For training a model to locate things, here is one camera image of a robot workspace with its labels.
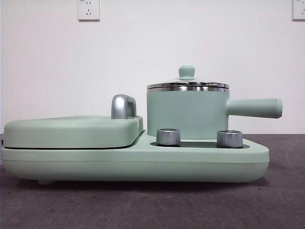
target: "wall outlet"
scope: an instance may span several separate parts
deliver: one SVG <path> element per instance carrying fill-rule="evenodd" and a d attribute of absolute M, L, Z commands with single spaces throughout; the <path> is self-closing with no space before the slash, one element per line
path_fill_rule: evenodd
<path fill-rule="evenodd" d="M 100 20 L 100 0 L 78 0 L 79 21 Z"/>
<path fill-rule="evenodd" d="M 293 0 L 292 19 L 294 21 L 305 21 L 305 0 Z"/>

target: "lid handle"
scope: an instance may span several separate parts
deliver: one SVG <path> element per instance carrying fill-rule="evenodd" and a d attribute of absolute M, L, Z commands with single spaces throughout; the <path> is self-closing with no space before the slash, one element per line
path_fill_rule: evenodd
<path fill-rule="evenodd" d="M 183 65 L 179 68 L 180 80 L 193 80 L 195 75 L 195 68 L 191 65 Z"/>

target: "mint green saucepan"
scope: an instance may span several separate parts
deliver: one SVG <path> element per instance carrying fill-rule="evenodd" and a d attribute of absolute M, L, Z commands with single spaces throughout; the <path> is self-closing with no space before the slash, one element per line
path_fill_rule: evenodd
<path fill-rule="evenodd" d="M 148 135 L 175 128 L 181 139 L 216 139 L 228 129 L 229 115 L 279 118 L 280 99 L 229 100 L 229 85 L 194 78 L 192 66 L 182 66 L 179 78 L 147 86 Z"/>

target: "pot lid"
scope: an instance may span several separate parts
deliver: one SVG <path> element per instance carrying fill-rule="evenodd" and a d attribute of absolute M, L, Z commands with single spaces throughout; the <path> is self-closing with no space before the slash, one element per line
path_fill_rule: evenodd
<path fill-rule="evenodd" d="M 147 86 L 147 89 L 161 88 L 161 87 L 219 87 L 229 89 L 229 85 L 224 83 L 215 83 L 209 81 L 203 81 L 198 78 L 194 78 L 195 68 L 190 65 L 184 65 L 179 68 L 179 78 L 175 78 L 172 81 L 151 84 Z"/>

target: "pot handle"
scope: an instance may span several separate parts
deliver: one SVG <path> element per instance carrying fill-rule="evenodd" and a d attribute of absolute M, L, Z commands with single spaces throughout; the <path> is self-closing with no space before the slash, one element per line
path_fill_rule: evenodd
<path fill-rule="evenodd" d="M 127 119 L 128 116 L 137 116 L 135 99 L 125 94 L 115 95 L 111 104 L 111 119 Z"/>
<path fill-rule="evenodd" d="M 227 104 L 228 115 L 280 118 L 282 110 L 280 99 L 229 100 Z"/>

